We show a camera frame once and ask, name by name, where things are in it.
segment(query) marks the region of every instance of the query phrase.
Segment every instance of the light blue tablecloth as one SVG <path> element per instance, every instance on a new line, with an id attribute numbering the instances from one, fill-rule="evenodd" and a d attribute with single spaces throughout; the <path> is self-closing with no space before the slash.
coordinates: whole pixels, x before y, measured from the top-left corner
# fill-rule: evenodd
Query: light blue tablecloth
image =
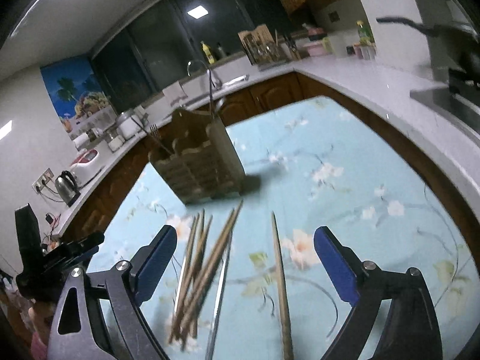
<path id="1" fill-rule="evenodd" d="M 277 216 L 286 270 L 294 353 L 318 360 L 350 312 L 313 249 L 327 225 L 340 242 L 383 270 L 421 269 L 431 293 L 445 359 L 466 344 L 480 321 L 480 280 L 459 230 L 421 178 L 381 138 L 331 99 L 318 97 L 231 126 L 228 133 L 250 176 L 251 191 L 234 229 L 215 359 L 281 358 L 281 330 L 270 212 Z M 207 253 L 239 197 L 185 207 L 148 164 L 122 203 L 88 269 L 130 259 L 167 221 L 179 237 L 175 259 L 153 297 L 142 305 L 150 327 L 172 359 L 203 359 L 216 285 L 187 351 L 167 345 L 190 215 L 213 215 Z M 389 303 L 361 358 L 369 358 Z M 109 326 L 114 318 L 102 304 Z"/>

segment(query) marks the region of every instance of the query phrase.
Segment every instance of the power outlet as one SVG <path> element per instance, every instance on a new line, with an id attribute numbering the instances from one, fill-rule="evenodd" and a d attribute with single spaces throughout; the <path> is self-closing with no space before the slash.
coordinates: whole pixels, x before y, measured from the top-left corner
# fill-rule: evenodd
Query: power outlet
<path id="1" fill-rule="evenodd" d="M 48 168 L 45 172 L 43 172 L 43 174 L 38 178 L 38 180 L 32 184 L 32 188 L 36 193 L 40 193 L 42 192 L 42 189 L 45 187 L 45 185 L 43 185 L 42 183 L 42 180 L 45 181 L 45 184 L 46 184 L 52 179 L 53 179 L 53 172 L 51 171 L 50 168 Z"/>

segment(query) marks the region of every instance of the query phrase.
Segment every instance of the wall poster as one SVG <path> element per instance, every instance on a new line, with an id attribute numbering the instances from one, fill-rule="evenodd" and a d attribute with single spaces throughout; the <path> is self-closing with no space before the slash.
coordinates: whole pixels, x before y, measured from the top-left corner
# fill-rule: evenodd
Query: wall poster
<path id="1" fill-rule="evenodd" d="M 53 107 L 70 139 L 97 127 L 107 129 L 116 114 L 85 56 L 40 69 Z"/>

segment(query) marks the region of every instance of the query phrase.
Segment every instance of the electric kettle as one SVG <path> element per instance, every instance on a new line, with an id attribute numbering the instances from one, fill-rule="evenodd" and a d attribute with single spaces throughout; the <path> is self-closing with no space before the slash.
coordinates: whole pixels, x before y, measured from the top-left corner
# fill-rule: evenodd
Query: electric kettle
<path id="1" fill-rule="evenodd" d="M 69 207 L 71 207 L 80 196 L 75 177 L 68 170 L 64 170 L 60 173 L 60 176 L 57 177 L 55 180 L 55 188 L 62 200 Z"/>

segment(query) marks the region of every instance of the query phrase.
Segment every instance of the sink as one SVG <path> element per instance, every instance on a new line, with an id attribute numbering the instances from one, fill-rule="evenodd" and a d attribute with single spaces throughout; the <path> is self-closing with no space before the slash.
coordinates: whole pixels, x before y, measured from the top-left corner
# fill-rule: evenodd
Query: sink
<path id="1" fill-rule="evenodd" d="M 224 90 L 224 89 L 227 89 L 227 88 L 230 88 L 234 85 L 237 85 L 237 84 L 240 84 L 240 83 L 243 83 L 244 81 L 248 81 L 248 79 L 250 78 L 250 76 L 248 74 L 244 75 L 244 76 L 240 76 L 240 77 L 237 77 L 237 78 L 234 78 L 226 83 L 224 83 L 223 85 L 221 86 L 217 86 L 216 88 L 213 88 L 212 90 L 212 94 L 213 93 L 217 93 L 221 90 Z M 208 96 L 210 95 L 209 92 L 207 93 L 202 93 L 201 95 L 198 95 L 198 96 L 195 96 L 191 99 L 188 99 L 187 102 L 183 103 L 183 106 L 184 107 L 188 107 L 192 104 L 195 104 L 196 102 L 204 99 L 204 98 L 208 98 Z"/>

